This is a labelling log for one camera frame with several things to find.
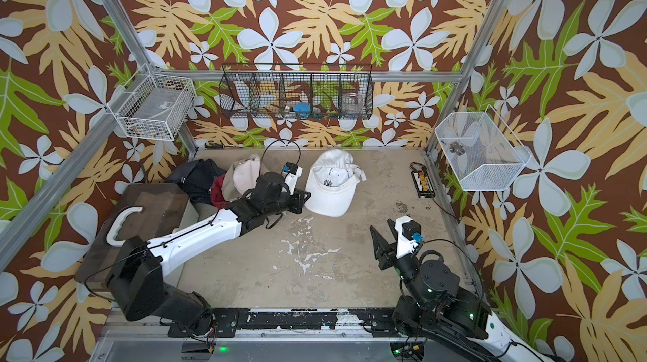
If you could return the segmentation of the cream pink baseball cap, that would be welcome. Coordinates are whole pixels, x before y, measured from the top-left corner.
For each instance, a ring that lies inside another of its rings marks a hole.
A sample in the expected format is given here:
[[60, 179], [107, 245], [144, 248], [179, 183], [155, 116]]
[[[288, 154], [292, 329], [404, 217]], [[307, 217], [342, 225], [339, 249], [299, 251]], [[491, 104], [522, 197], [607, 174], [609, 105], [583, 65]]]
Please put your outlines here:
[[245, 193], [256, 186], [259, 176], [268, 172], [268, 168], [261, 161], [258, 154], [251, 155], [244, 161], [234, 164], [232, 181], [238, 193]]

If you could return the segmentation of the black baseball cap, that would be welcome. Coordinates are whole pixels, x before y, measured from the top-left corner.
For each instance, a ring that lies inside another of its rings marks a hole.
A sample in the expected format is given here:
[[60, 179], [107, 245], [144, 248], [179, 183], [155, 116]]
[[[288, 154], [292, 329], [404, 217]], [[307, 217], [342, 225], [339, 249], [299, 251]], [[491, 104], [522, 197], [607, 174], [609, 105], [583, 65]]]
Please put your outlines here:
[[178, 185], [194, 204], [211, 205], [212, 185], [225, 174], [226, 170], [217, 166], [215, 161], [200, 159], [178, 166], [164, 182]]

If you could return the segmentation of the white baseball cap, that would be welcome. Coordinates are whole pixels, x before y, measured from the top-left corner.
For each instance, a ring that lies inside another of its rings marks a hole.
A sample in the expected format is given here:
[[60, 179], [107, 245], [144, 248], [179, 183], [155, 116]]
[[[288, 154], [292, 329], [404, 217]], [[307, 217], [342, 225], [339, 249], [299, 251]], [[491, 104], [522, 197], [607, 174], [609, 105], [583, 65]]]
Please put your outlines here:
[[311, 166], [305, 208], [318, 215], [341, 217], [349, 210], [357, 185], [367, 180], [348, 151], [325, 151]]

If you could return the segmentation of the maroon baseball cap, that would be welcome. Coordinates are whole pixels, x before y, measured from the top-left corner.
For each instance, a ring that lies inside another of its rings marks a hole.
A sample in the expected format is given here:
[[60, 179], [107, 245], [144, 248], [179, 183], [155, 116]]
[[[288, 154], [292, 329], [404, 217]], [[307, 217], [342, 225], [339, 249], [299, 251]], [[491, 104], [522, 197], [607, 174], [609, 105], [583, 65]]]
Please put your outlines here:
[[222, 195], [222, 182], [224, 177], [225, 174], [216, 178], [210, 191], [212, 205], [219, 210], [224, 209], [230, 203]]

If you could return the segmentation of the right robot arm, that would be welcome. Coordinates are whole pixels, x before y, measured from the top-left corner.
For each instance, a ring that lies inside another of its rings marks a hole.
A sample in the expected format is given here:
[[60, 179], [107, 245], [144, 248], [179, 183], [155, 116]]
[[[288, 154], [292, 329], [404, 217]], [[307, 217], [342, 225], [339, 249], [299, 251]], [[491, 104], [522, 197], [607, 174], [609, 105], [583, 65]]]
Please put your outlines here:
[[402, 216], [387, 220], [389, 242], [369, 227], [379, 269], [394, 269], [400, 297], [392, 314], [398, 333], [431, 339], [472, 361], [561, 361], [542, 354], [500, 320], [485, 297], [463, 288], [461, 279], [426, 244], [421, 225]]

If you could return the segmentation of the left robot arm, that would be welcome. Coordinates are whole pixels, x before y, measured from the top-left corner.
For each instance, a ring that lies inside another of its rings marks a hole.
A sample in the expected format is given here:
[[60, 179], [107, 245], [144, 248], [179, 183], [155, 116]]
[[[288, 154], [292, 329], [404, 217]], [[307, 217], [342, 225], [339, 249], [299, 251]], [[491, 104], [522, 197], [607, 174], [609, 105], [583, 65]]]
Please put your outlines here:
[[170, 320], [190, 336], [209, 333], [215, 323], [212, 307], [196, 292], [166, 283], [166, 277], [205, 251], [241, 237], [257, 227], [271, 229], [271, 216], [303, 211], [310, 194], [296, 187], [302, 168], [288, 163], [280, 173], [268, 172], [254, 188], [214, 216], [184, 230], [144, 241], [123, 242], [105, 280], [114, 301], [129, 322], [149, 316]]

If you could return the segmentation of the beige baseball cap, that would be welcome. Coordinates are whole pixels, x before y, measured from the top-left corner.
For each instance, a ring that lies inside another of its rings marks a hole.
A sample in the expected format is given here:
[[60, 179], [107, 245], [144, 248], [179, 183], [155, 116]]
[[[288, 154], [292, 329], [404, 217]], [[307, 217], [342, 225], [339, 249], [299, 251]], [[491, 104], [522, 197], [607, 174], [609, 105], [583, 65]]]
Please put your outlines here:
[[244, 177], [239, 171], [240, 166], [240, 162], [233, 163], [227, 170], [222, 182], [222, 195], [229, 202], [239, 198], [243, 193]]

